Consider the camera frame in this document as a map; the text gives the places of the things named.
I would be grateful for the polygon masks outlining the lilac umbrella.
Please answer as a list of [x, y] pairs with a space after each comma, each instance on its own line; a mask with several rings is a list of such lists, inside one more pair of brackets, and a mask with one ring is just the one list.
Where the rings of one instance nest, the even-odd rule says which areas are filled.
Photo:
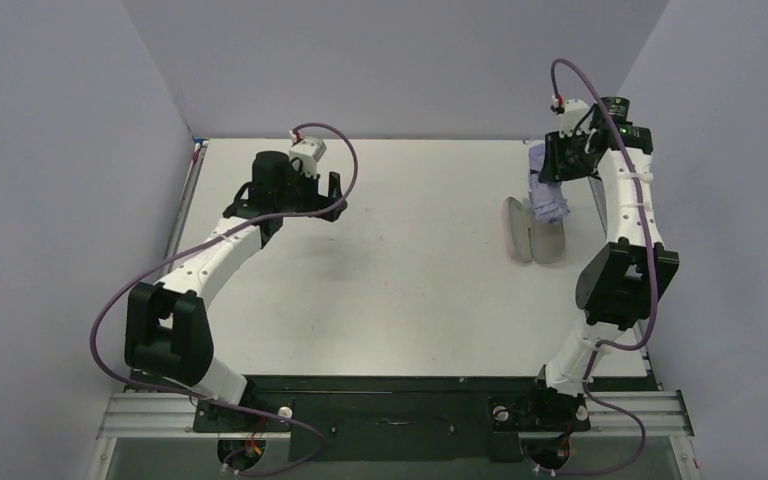
[[539, 180], [545, 161], [543, 142], [532, 144], [528, 149], [529, 201], [535, 218], [550, 225], [561, 224], [570, 213], [560, 183], [544, 183]]

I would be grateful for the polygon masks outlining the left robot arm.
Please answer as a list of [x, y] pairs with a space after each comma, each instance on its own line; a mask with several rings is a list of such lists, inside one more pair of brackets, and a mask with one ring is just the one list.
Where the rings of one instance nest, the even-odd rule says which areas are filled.
[[154, 283], [140, 282], [127, 298], [124, 359], [198, 395], [231, 405], [254, 387], [215, 354], [207, 310], [242, 264], [281, 229], [286, 215], [336, 221], [347, 205], [340, 175], [319, 191], [325, 148], [304, 140], [286, 153], [261, 151], [252, 177], [224, 209], [206, 248]]

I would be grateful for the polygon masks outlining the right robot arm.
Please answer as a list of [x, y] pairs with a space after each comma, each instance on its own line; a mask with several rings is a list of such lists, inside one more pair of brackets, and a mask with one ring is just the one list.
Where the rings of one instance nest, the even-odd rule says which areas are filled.
[[579, 275], [577, 322], [545, 367], [545, 381], [576, 397], [603, 353], [637, 321], [650, 318], [679, 267], [658, 231], [651, 195], [653, 143], [649, 129], [627, 119], [629, 100], [604, 97], [554, 102], [558, 130], [544, 138], [538, 179], [558, 186], [582, 178], [602, 184], [606, 244]]

